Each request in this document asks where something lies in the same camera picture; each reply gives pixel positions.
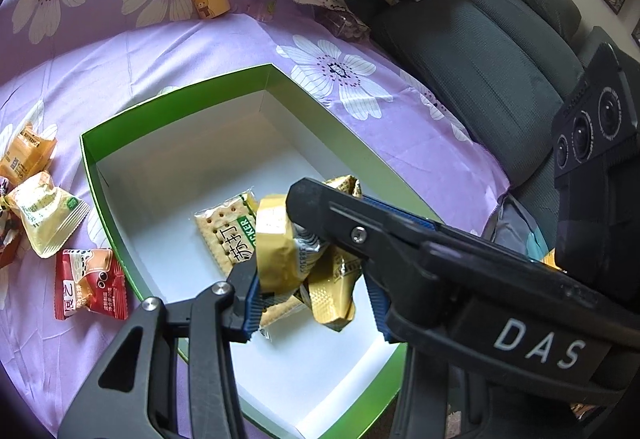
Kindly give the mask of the soda cracker packet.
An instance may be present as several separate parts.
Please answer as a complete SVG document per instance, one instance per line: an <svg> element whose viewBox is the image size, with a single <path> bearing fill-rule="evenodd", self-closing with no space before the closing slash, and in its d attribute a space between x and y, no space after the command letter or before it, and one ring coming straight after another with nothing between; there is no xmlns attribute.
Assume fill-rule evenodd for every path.
<svg viewBox="0 0 640 439"><path fill-rule="evenodd" d="M303 303L292 291L278 294L265 288L265 271L259 266L257 243L257 215L259 203L249 188L222 203L197 211L193 220L206 244L209 255L220 272L228 277L240 263L254 259L260 288L262 314L258 332L272 341L272 328L304 309Z"/></svg>

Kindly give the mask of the red orange snack packet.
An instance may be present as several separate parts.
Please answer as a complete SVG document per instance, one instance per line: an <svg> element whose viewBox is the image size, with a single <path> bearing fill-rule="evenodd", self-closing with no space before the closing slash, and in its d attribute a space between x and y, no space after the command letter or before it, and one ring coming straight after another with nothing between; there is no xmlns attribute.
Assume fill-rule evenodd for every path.
<svg viewBox="0 0 640 439"><path fill-rule="evenodd" d="M0 268L9 266L14 260L22 239L20 219L6 203L6 196L11 190L8 179L1 178L1 216L0 216Z"/></svg>

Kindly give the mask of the yellow gold snack packet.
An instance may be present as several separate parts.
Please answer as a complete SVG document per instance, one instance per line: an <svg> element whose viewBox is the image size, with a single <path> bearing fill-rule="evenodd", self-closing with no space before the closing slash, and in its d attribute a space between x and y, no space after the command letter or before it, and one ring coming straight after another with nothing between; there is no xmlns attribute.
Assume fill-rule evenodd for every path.
<svg viewBox="0 0 640 439"><path fill-rule="evenodd" d="M352 293L361 260L294 225L285 201L284 194L265 196L256 214L256 263L265 306L260 327L306 307L314 321L339 332L356 315Z"/></svg>

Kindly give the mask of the dark grey sofa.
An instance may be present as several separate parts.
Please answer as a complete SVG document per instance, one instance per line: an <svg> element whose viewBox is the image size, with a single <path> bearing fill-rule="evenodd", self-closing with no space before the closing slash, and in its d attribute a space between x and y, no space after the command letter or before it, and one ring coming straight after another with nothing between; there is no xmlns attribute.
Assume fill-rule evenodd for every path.
<svg viewBox="0 0 640 439"><path fill-rule="evenodd" d="M509 179L489 219L491 240L552 247L558 226L552 118L582 63L570 45L573 0L404 0L375 14L374 40L434 92Z"/></svg>

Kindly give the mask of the pale yellow snack packet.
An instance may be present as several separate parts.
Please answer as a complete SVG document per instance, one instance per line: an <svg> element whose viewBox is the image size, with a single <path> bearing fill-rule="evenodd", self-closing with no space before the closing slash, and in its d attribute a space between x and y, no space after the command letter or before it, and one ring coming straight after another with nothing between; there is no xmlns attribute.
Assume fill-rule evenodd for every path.
<svg viewBox="0 0 640 439"><path fill-rule="evenodd" d="M47 171L12 188L4 203L20 218L30 247L43 259L63 248L90 211L80 197L56 186Z"/></svg>

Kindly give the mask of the green white cardboard box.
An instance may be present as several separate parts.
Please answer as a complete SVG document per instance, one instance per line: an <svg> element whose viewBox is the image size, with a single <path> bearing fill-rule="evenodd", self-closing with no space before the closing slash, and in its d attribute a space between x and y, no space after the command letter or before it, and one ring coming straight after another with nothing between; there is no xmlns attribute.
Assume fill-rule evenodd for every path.
<svg viewBox="0 0 640 439"><path fill-rule="evenodd" d="M431 217L410 186L271 65L191 84L87 131L82 154L105 234L139 298L174 303L221 272L193 216L251 188L283 193L303 177L353 174L367 195ZM341 332L307 310L272 341L234 345L242 410L278 438L360 438L398 393L405 350L376 329L358 282L356 318Z"/></svg>

